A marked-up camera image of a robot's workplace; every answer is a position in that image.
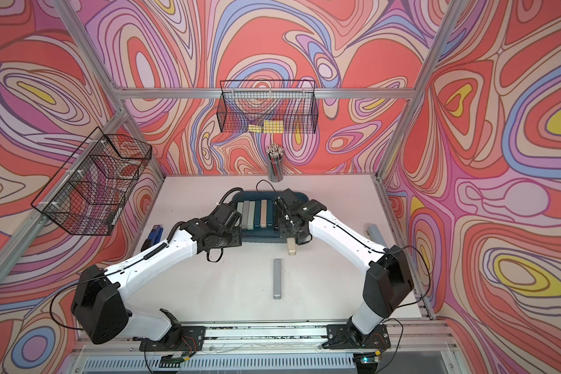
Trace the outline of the teal plastic storage box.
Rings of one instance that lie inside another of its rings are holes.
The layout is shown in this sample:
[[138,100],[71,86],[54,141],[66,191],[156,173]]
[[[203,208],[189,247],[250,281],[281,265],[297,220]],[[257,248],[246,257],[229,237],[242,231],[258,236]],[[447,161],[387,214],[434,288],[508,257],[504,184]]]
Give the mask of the teal plastic storage box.
[[[275,201],[279,192],[274,191],[244,191],[236,192],[232,196],[231,205],[237,209],[238,202],[251,201],[251,200],[270,200]],[[258,243],[283,243],[284,238],[281,238],[279,232],[274,228],[258,228],[250,230],[242,230],[243,242],[258,242]]]

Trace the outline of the tan bar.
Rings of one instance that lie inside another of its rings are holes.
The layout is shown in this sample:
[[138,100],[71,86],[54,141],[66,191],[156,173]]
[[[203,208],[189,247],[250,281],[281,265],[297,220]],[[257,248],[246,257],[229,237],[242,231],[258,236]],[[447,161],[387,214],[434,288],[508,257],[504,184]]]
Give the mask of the tan bar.
[[288,255],[295,256],[297,253],[297,245],[296,245],[295,238],[287,238],[286,242],[287,242]]

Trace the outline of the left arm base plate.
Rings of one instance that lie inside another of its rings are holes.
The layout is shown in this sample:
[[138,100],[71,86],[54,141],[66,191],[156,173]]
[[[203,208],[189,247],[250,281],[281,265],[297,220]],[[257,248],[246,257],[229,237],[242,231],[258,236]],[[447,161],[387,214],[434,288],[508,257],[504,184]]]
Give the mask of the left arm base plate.
[[203,349],[205,335],[204,326],[173,326],[159,341],[142,340],[140,351],[196,353]]

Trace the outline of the grey bar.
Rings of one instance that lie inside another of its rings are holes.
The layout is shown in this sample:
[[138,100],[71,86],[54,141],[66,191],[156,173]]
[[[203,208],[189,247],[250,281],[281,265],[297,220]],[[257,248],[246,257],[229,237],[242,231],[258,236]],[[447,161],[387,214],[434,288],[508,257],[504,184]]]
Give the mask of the grey bar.
[[282,261],[281,259],[274,260],[274,272],[273,272],[273,298],[274,300],[281,299],[282,293]]
[[250,209],[250,202],[249,201],[243,201],[242,202],[242,222],[241,222],[242,230],[247,230],[249,228],[249,209]]

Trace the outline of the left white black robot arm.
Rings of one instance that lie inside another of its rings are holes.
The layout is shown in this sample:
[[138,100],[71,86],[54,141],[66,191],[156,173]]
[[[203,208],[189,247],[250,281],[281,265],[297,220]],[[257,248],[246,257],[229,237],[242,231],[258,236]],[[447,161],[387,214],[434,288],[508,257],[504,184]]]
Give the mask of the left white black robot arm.
[[71,312],[93,344],[105,344],[115,338],[139,338],[163,345],[168,350],[196,352],[182,324],[171,312],[135,309],[130,299],[141,288],[174,265],[199,254],[210,263],[221,261],[224,250],[239,247],[241,213],[236,201],[243,190],[227,191],[213,211],[202,218],[179,221],[161,242],[128,260],[101,270],[85,269],[76,285]]

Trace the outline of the beige bar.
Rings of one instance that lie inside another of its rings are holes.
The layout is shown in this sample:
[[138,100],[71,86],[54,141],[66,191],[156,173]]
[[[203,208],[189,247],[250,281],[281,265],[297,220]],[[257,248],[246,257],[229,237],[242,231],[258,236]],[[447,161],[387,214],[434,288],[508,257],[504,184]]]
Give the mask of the beige bar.
[[262,199],[260,202],[260,227],[267,228],[267,212],[268,212],[268,202],[266,199]]

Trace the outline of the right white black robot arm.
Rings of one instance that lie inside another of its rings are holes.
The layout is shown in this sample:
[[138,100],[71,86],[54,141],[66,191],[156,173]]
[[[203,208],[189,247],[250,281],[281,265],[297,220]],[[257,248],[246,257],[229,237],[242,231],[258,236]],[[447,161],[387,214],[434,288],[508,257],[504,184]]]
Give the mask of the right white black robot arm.
[[405,302],[414,291],[408,255],[400,246],[386,247],[359,234],[321,202],[300,200],[291,189],[274,193],[277,227],[283,238],[300,246],[317,238],[335,249],[364,274],[362,304],[343,325],[327,327],[324,349],[370,349],[384,336],[377,331],[393,313],[417,302]]

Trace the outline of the dark teal bar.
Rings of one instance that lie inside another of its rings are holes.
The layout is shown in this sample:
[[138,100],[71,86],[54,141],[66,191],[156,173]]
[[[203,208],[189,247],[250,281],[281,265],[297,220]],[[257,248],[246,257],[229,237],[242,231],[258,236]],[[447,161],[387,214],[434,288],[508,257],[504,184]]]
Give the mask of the dark teal bar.
[[254,229],[261,228],[261,200],[255,201],[255,210],[254,210]]

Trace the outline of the light green bar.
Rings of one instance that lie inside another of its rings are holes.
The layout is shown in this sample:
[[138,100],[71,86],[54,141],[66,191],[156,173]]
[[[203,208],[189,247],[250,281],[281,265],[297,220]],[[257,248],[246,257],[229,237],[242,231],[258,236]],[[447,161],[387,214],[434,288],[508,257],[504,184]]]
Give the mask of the light green bar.
[[256,202],[254,200],[249,201],[248,208],[247,229],[252,231],[255,228]]

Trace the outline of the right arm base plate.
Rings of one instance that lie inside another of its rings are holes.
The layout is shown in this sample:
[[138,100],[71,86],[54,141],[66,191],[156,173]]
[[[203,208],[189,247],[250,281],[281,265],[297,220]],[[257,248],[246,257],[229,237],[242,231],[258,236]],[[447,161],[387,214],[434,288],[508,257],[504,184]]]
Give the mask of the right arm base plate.
[[322,349],[349,350],[374,349],[381,352],[391,347],[391,340],[384,324],[377,325],[370,333],[364,334],[347,324],[327,325],[327,341]]

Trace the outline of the black bar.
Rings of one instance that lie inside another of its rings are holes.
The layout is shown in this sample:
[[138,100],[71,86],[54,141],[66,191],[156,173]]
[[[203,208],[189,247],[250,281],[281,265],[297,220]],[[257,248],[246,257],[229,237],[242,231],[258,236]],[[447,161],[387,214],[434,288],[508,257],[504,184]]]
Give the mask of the black bar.
[[281,219],[282,211],[276,206],[274,207],[274,225],[273,228],[277,232],[279,230],[279,220]]

